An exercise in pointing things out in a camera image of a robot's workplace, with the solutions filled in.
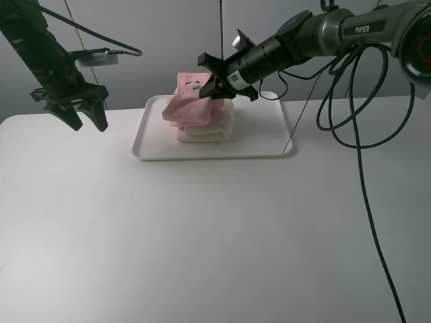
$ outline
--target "stack of towels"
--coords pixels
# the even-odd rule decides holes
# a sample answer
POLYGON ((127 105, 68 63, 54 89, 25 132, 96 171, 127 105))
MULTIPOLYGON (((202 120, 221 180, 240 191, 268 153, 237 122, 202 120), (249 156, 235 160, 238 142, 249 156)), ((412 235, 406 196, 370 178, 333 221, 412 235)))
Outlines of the stack of towels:
POLYGON ((182 143, 228 141, 234 127, 234 105, 231 100, 199 98, 211 73, 179 73, 174 96, 163 111, 163 119, 178 128, 182 143))

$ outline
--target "pink towel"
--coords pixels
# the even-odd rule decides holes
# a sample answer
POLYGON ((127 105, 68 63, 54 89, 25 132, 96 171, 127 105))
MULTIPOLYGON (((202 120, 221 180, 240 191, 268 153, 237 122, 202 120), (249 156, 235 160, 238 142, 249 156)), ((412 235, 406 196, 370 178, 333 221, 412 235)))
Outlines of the pink towel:
POLYGON ((162 113, 163 119, 170 121, 171 126, 177 128, 209 124, 211 115, 224 104, 224 100, 199 98, 199 90, 210 76, 211 73, 178 73, 178 85, 162 113))

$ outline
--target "white table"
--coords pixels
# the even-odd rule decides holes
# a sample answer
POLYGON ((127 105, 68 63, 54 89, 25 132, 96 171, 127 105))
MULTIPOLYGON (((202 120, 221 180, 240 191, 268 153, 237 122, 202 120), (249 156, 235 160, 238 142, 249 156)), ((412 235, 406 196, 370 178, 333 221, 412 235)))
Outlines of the white table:
MULTIPOLYGON (((388 135, 408 100, 376 99, 359 119, 363 142, 388 135)), ((303 104, 286 103, 291 124, 303 104)), ((399 322, 356 152, 317 129, 318 105, 283 159, 138 161, 143 110, 109 111, 105 133, 49 115, 6 120, 0 322, 399 322)), ((348 113, 346 100, 336 107, 348 113)), ((399 137, 364 152, 409 323, 431 322, 430 121, 418 99, 399 137)))

